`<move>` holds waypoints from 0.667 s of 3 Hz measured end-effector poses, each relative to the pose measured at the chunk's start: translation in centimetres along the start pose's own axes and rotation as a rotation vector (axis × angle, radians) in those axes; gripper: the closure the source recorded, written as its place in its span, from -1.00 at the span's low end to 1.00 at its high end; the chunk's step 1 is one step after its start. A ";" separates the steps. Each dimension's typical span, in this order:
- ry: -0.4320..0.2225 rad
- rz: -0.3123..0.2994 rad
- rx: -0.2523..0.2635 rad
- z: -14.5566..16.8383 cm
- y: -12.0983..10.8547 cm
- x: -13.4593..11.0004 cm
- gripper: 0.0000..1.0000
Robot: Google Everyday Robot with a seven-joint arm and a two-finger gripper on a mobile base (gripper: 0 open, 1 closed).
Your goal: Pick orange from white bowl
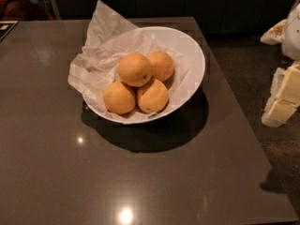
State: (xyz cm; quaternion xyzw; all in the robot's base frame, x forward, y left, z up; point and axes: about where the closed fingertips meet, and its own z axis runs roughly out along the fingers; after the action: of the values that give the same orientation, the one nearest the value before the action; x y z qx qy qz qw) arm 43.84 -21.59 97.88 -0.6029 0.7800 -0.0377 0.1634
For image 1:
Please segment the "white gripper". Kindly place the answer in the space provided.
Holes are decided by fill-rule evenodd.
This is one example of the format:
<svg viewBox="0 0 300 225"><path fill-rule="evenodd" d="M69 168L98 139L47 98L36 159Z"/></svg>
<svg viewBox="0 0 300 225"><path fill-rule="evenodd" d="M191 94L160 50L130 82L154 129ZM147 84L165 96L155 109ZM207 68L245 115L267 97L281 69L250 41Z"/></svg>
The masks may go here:
<svg viewBox="0 0 300 225"><path fill-rule="evenodd" d="M281 42L282 53L300 60L300 4L286 19L276 23L261 36L261 42L275 45ZM279 67L271 83L270 98L262 115L262 123L271 128L284 125L300 107L300 65Z"/></svg>

